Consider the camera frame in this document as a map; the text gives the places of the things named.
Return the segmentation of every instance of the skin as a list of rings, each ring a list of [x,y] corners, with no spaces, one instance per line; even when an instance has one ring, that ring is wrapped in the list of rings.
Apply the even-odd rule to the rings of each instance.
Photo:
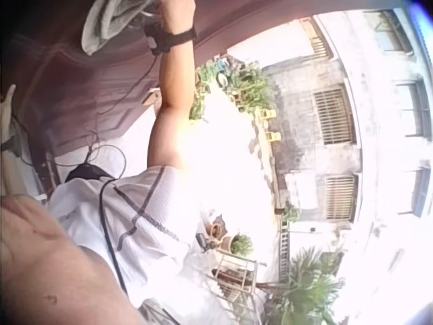
[[[192,27],[193,0],[160,4],[168,32]],[[181,142],[194,91],[191,41],[163,55],[160,86],[147,163],[184,171]],[[29,196],[1,198],[1,298],[8,324],[143,324],[106,262],[77,247]]]

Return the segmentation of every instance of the white t-shirt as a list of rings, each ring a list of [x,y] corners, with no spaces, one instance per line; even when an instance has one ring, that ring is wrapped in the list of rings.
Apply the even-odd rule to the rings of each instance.
[[[62,184],[48,207],[71,239],[100,255],[116,276],[99,216],[99,193],[107,180]],[[181,270],[200,218],[194,194],[186,176],[172,167],[152,167],[106,186],[108,232],[134,307]]]

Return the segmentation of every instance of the hand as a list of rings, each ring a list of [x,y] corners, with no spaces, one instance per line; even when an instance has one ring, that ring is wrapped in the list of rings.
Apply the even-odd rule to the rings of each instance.
[[[193,26],[196,3],[194,0],[160,0],[160,11],[167,32],[174,35]]]

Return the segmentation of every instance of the man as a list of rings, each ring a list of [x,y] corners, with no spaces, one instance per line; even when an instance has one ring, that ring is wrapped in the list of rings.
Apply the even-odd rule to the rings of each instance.
[[[160,0],[160,8],[168,33],[191,30],[193,0]],[[142,324],[135,308],[181,269],[199,219],[181,153],[193,102],[192,41],[162,56],[160,88],[142,174],[110,183],[72,177],[51,197],[54,218],[30,197],[2,198],[2,308],[10,322]]]

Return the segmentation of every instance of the wristwatch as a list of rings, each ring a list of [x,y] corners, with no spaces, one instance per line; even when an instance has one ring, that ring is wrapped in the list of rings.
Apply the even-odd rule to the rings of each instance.
[[[186,32],[174,35],[166,32],[161,25],[158,24],[146,25],[144,27],[144,33],[146,34],[150,50],[154,56],[161,53],[168,53],[172,47],[192,41],[197,37],[194,27]]]

